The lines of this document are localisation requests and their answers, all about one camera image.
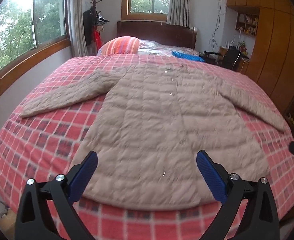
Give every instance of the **jacket sleeve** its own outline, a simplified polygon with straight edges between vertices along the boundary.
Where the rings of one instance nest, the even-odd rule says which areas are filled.
[[[117,84],[125,73],[125,68],[121,68],[117,73],[95,70],[92,74],[75,83],[61,86],[28,101],[23,106],[20,117],[25,118],[50,112],[106,94]]]
[[[264,122],[272,125],[279,131],[286,131],[284,119],[279,114],[266,107],[263,103],[259,102],[246,91],[234,86],[221,78],[215,77],[217,89],[219,93],[231,101],[235,106],[238,106],[245,111],[259,117]]]

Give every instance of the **beige quilted jacket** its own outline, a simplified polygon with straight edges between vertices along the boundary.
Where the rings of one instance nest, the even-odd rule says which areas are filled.
[[[243,179],[268,174],[265,155],[234,106],[285,130],[281,116],[202,70],[152,65],[118,70],[97,70],[35,98],[21,114],[32,116],[107,93],[71,162],[80,163],[90,150],[98,153],[86,197],[143,210],[177,210],[212,201],[195,161],[202,149]]]

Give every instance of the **dark wooden headboard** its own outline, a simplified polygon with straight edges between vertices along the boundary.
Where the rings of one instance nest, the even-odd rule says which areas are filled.
[[[168,25],[164,22],[120,21],[117,22],[117,37],[132,36],[141,40],[156,41],[163,45],[195,48],[195,28]]]

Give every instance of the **curtain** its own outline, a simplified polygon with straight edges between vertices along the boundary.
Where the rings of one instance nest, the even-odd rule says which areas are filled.
[[[170,0],[167,24],[189,27],[190,0]]]
[[[87,56],[81,0],[67,0],[68,28],[74,57]]]

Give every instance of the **green foliage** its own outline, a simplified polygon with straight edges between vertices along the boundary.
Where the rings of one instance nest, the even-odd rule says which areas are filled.
[[[60,0],[36,0],[36,34],[38,44],[60,33]],[[34,48],[31,9],[23,10],[12,0],[0,5],[0,69]]]
[[[152,0],[131,0],[131,12],[151,13]],[[155,0],[155,13],[168,13],[169,0]]]

